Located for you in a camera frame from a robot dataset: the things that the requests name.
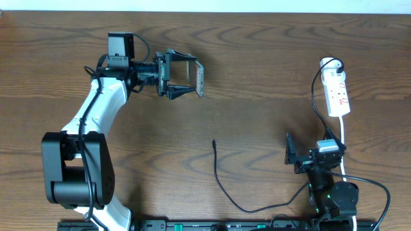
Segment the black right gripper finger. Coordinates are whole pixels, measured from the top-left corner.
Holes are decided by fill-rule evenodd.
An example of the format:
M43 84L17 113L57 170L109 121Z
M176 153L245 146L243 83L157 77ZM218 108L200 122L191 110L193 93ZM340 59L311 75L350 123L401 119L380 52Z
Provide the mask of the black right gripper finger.
M297 155L295 147L293 145L292 136L290 133L286 134L286 153L284 158L285 164L294 164L296 162Z
M328 126L325 127L325 132L324 132L323 139L324 140L326 140L326 139L327 140L329 140L329 139L334 140L340 151L345 151L346 150L346 146L341 142L340 139L338 139L336 137L336 135L333 133L331 128L328 127Z

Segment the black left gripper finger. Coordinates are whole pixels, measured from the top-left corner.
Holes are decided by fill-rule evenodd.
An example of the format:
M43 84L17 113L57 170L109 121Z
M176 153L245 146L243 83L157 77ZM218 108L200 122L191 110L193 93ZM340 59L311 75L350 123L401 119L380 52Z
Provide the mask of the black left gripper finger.
M167 62L194 62L197 60L197 58L191 54L179 53L170 48L165 50L165 57Z
M194 87L181 86L181 85L168 85L166 96L170 99L176 99L186 93L195 91Z

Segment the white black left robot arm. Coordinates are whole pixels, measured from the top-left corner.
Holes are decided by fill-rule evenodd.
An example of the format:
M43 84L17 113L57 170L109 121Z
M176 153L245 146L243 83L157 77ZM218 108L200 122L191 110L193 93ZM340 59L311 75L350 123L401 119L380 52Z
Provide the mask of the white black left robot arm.
M136 86L152 85L169 99L188 92L202 97L204 67L191 54L167 49L156 53L153 62L109 53L97 68L84 69L91 76L91 89L83 105L61 131L42 138L46 198L84 216L84 221L59 222L58 230L139 230L140 222L114 194L107 135Z

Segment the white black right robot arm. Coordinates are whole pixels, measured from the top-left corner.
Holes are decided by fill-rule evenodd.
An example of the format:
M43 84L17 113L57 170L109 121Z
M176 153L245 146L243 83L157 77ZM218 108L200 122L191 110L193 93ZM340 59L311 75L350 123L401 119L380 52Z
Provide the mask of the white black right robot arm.
M335 226L357 215L359 188L356 184L334 181L331 170L340 165L346 146L330 128L325 139L307 155L299 155L290 133L286 134L285 164L294 165L294 173L306 174L310 186L310 203L318 215L310 223L314 230Z

